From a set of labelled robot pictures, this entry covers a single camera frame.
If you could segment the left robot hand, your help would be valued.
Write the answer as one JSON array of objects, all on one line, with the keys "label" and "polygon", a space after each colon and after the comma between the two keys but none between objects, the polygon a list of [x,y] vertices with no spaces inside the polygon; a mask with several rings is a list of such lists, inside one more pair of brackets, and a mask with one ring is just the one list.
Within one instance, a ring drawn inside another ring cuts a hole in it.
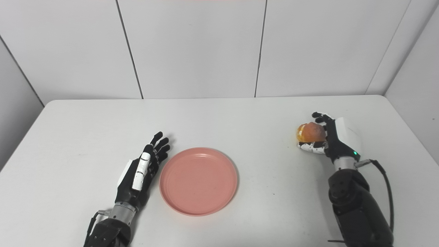
[{"label": "left robot hand", "polygon": [[140,210],[147,203],[149,187],[157,175],[160,164],[168,157],[169,138],[163,132],[155,134],[141,155],[129,161],[124,169],[116,194],[116,203],[128,203]]}]

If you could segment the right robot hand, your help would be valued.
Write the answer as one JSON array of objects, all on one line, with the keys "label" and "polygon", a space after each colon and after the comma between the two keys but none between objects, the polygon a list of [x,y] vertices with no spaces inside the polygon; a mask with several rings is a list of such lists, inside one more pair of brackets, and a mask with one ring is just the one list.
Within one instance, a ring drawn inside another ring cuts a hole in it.
[{"label": "right robot hand", "polygon": [[360,161],[361,139],[356,127],[345,117],[332,118],[315,111],[313,122],[302,124],[297,130],[297,146],[307,152],[324,154],[332,162],[342,157]]}]

